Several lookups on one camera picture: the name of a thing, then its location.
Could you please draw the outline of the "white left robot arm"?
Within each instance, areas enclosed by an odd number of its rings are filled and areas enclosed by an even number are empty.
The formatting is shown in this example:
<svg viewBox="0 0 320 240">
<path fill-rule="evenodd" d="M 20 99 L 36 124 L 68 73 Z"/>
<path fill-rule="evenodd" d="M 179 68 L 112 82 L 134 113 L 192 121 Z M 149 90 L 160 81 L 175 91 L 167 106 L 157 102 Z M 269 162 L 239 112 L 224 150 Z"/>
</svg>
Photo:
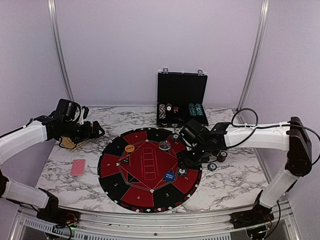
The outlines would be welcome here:
<svg viewBox="0 0 320 240">
<path fill-rule="evenodd" d="M 48 116 L 40 116 L 28 124 L 0 137 L 0 164 L 20 152 L 43 142 L 63 137 L 69 138 L 75 145 L 105 134 L 98 121 L 63 122 Z M 34 188 L 0 175 L 0 196 L 7 200 L 32 205 L 43 209 L 44 215 L 53 223 L 63 219 L 63 211 L 58 208 L 59 200 L 50 192 Z"/>
</svg>

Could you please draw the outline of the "blue small blind button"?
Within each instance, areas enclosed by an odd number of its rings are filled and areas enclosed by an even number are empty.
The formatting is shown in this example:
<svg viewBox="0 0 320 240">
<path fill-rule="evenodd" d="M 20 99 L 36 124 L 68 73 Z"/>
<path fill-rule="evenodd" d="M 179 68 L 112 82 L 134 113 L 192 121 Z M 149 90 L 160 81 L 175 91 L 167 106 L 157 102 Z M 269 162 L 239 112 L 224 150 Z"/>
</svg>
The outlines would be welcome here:
<svg viewBox="0 0 320 240">
<path fill-rule="evenodd" d="M 176 179 L 176 175 L 173 172 L 166 172 L 163 179 L 167 182 L 172 182 Z"/>
</svg>

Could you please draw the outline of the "black triangular all-in marker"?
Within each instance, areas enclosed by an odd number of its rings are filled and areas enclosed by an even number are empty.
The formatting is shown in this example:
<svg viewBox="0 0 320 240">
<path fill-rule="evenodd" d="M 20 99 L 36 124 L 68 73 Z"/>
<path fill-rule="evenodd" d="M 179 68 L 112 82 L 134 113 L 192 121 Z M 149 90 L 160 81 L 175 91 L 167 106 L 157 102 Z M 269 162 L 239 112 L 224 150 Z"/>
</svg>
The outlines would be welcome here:
<svg viewBox="0 0 320 240">
<path fill-rule="evenodd" d="M 131 166 L 131 158 L 130 156 L 126 156 L 120 160 L 120 163 Z"/>
</svg>

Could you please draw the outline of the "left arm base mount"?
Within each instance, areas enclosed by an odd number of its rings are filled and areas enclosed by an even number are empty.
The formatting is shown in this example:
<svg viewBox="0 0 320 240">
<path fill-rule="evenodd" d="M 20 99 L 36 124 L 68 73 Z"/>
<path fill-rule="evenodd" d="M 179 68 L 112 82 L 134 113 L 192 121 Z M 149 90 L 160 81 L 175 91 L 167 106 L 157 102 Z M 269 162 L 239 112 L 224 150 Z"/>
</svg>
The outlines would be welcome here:
<svg viewBox="0 0 320 240">
<path fill-rule="evenodd" d="M 56 223 L 58 227 L 65 225 L 76 227 L 79 216 L 78 211 L 60 208 L 58 198 L 55 196 L 50 197 L 45 208 L 39 208 L 36 215 L 38 219 Z"/>
</svg>

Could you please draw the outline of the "blue green 50 chip stack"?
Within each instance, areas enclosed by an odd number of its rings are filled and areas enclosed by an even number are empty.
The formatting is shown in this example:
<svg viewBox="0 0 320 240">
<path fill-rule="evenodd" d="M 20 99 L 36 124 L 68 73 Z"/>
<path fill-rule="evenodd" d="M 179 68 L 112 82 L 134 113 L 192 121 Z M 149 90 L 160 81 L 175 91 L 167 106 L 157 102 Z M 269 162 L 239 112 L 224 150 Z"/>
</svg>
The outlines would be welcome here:
<svg viewBox="0 0 320 240">
<path fill-rule="evenodd" d="M 217 169 L 217 165 L 215 163 L 209 163 L 207 165 L 207 169 L 211 172 L 215 171 Z"/>
</svg>

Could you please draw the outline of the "clear acrylic dealer button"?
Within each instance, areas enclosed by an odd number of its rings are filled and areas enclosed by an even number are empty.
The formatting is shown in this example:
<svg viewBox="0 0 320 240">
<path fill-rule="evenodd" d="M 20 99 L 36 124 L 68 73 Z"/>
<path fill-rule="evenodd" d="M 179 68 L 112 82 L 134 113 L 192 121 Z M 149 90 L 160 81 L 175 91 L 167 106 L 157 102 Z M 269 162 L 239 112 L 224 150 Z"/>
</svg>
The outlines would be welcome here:
<svg viewBox="0 0 320 240">
<path fill-rule="evenodd" d="M 162 140 L 159 142 L 158 147 L 162 151 L 169 151 L 171 149 L 171 144 L 167 140 Z"/>
</svg>

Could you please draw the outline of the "orange big blind button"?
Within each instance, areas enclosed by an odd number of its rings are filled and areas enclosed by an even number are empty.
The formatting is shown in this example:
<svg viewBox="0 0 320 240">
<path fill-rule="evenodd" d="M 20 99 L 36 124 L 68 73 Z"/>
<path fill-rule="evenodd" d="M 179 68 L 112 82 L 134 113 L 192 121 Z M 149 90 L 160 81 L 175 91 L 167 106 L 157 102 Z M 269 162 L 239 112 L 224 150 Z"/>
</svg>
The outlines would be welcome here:
<svg viewBox="0 0 320 240">
<path fill-rule="evenodd" d="M 127 152 L 127 153 L 132 153 L 134 150 L 135 150 L 135 146 L 134 145 L 132 145 L 132 144 L 128 144 L 125 148 L 124 148 L 124 150 Z"/>
</svg>

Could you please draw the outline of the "50 chips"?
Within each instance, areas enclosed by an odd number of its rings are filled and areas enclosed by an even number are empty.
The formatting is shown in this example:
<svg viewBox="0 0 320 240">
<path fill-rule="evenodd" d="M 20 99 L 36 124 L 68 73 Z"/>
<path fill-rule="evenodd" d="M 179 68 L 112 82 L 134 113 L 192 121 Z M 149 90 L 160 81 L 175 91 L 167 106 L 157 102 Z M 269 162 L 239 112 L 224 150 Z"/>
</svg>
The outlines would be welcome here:
<svg viewBox="0 0 320 240">
<path fill-rule="evenodd" d="M 174 142 L 178 142 L 181 137 L 180 137 L 179 134 L 176 134 L 176 133 L 175 133 L 175 134 L 172 135 L 171 138 L 172 138 L 172 140 L 173 140 Z"/>
<path fill-rule="evenodd" d="M 187 170 L 186 169 L 182 169 L 182 168 L 179 168 L 178 171 L 177 171 L 177 175 L 179 177 L 185 177 L 187 175 Z"/>
</svg>

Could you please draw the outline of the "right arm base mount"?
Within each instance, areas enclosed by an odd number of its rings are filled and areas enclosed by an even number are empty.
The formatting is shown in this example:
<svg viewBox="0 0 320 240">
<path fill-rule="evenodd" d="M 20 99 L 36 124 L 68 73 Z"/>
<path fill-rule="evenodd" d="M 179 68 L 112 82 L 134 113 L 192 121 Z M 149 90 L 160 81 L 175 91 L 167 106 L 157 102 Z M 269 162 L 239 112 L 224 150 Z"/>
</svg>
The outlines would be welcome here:
<svg viewBox="0 0 320 240">
<path fill-rule="evenodd" d="M 256 200 L 252 209 L 231 213 L 229 222 L 235 229 L 239 229 L 271 222 L 274 219 L 272 209 L 262 206 L 260 201 Z"/>
</svg>

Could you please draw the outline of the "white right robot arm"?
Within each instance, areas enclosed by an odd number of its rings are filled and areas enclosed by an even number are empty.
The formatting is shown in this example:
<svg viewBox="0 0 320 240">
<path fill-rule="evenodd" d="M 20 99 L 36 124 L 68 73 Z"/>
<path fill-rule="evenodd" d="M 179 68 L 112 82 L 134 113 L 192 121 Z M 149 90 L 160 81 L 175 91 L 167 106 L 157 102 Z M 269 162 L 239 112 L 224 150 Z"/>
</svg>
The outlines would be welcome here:
<svg viewBox="0 0 320 240">
<path fill-rule="evenodd" d="M 179 139 L 188 148 L 178 153 L 179 165 L 181 169 L 195 167 L 207 161 L 210 155 L 228 149 L 286 152 L 286 162 L 260 192 L 253 209 L 247 214 L 252 224 L 258 224 L 299 178 L 311 172 L 313 150 L 306 131 L 298 117 L 274 124 L 236 125 L 231 121 L 218 122 L 212 129 L 192 119 L 179 131 Z"/>
</svg>

